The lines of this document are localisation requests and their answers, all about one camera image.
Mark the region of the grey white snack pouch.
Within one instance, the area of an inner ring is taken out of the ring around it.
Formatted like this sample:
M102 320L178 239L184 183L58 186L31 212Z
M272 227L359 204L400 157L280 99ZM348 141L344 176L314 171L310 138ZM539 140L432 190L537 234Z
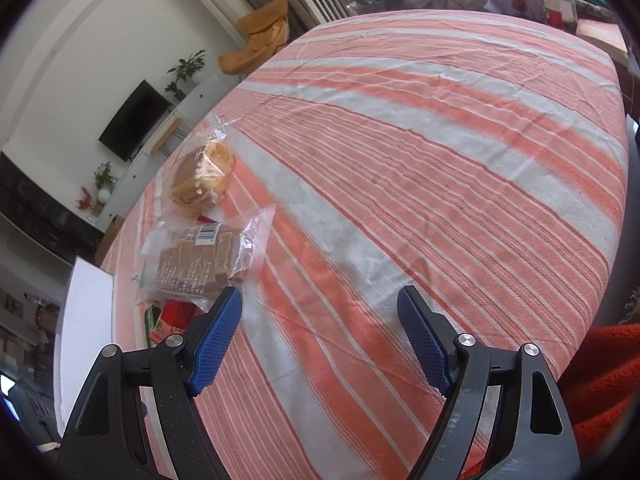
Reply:
M201 310L190 301L169 300L164 304L155 329L164 336L183 334Z

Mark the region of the clear bag brown hawthorn slices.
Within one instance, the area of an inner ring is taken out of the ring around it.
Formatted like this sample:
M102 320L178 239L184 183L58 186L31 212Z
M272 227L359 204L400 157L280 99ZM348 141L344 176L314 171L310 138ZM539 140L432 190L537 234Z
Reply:
M256 280L275 212L269 205L222 221L160 222L141 249L139 297L189 301L208 311L224 288Z

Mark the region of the brown red date snack bar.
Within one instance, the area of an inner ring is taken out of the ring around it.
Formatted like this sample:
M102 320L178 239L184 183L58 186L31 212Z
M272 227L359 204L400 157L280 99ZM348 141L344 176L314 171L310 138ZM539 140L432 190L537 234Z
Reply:
M206 217L204 216L204 214L199 214L196 220L198 220L198 222L200 223L220 223L220 220Z

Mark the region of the bagged bread loaf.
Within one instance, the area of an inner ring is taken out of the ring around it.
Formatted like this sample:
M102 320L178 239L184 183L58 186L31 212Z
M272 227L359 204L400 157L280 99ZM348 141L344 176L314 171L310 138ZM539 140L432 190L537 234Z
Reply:
M194 217L222 202L236 159L232 125L210 112L169 156L157 188L164 216Z

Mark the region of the green sausage stick snack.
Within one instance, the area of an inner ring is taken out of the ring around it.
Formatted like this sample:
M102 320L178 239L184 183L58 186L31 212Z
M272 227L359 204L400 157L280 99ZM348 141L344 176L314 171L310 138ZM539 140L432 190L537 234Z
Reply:
M160 318L161 313L162 313L162 310L160 310L160 307L157 307L156 304L152 304L151 307L148 307L144 311L143 321L144 321L144 330L145 330L145 341L146 341L146 346L149 349L152 349L156 346L156 343L153 340L152 335L153 335L153 330L155 328L155 325L158 319Z

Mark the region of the red fuzzy cushion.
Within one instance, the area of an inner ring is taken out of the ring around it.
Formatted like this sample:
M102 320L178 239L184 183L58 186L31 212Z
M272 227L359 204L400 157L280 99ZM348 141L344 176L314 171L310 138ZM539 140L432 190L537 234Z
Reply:
M556 382L522 353L477 479L637 479L639 325L596 327Z

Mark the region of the white cardboard box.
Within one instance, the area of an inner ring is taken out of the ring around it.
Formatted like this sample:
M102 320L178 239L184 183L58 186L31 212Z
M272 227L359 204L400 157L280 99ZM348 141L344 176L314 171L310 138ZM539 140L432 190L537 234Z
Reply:
M111 274L75 260L55 329L53 405L60 436L96 356L113 342L113 290Z

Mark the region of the red flower vase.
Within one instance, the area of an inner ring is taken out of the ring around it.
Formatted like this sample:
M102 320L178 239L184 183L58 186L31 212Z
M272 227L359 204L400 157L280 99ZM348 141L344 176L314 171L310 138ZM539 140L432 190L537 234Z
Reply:
M80 211L87 211L87 210L90 210L93 207L93 205L94 205L94 199L91 193L89 192L88 188L83 186L81 188L81 198L78 198L78 200L76 200L77 209Z

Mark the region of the dark glass display cabinet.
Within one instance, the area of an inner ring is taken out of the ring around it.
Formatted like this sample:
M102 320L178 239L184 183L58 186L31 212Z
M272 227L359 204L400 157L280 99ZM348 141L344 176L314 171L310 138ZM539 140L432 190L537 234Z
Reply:
M1 155L1 213L50 252L69 263L94 262L103 233L82 220Z

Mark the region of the green plant white vase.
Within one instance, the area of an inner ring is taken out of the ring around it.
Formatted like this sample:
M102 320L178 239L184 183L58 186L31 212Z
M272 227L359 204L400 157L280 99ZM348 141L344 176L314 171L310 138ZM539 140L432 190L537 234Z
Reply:
M101 205L105 205L111 198L117 179L112 174L110 162L104 162L94 172L94 185L98 190L96 199Z

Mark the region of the striped orange white tablecloth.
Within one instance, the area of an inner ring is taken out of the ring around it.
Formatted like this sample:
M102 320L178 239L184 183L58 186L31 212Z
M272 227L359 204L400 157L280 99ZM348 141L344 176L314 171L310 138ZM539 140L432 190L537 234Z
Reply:
M274 210L196 400L233 478L405 478L442 408L398 321L408 284L484 344L567 368L625 215L604 51L512 16L361 15L292 42L201 128L216 118L236 164L214 217Z

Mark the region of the small wooden bench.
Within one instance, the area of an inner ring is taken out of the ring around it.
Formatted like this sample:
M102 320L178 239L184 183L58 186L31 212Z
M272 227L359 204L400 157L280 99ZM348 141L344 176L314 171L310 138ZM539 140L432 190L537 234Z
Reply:
M158 133L152 137L151 146L146 150L151 157L163 156L168 158L180 148L191 131L191 126L181 117L171 118L163 125Z

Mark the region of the black flat television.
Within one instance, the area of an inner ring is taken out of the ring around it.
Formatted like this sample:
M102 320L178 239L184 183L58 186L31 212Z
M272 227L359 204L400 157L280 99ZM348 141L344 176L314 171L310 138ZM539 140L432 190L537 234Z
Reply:
M168 111L169 102L146 80L128 96L99 137L99 142L122 160L128 160Z

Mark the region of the small dark potted plant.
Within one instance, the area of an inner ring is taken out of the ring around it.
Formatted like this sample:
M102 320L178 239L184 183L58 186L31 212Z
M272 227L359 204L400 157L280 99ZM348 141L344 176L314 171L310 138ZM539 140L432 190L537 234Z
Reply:
M165 87L165 92L170 94L177 103L182 102L186 98L186 94L178 87L178 84L174 80Z

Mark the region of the white tv cabinet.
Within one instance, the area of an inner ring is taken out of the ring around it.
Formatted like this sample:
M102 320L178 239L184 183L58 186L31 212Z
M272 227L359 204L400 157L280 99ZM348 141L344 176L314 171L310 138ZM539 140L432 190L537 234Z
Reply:
M231 89L230 84L212 75L195 86L152 128L96 217L94 225L99 231L105 233L116 216L126 217L163 163Z

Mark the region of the large green potted plant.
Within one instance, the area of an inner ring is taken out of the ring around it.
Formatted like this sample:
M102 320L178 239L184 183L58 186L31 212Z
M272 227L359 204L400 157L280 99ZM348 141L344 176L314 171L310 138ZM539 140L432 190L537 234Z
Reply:
M205 66L205 53L205 50L199 50L190 54L187 58L180 58L178 63L168 70L168 74L171 74L172 77L171 82L178 84L179 81L192 79Z

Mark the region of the orange lounge chair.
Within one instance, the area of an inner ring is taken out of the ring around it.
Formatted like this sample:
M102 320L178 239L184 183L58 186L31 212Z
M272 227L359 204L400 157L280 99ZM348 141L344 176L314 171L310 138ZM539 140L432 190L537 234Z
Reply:
M288 0L273 0L239 19L238 26L247 38L245 48L218 58L226 75L244 76L265 64L286 47L290 39Z

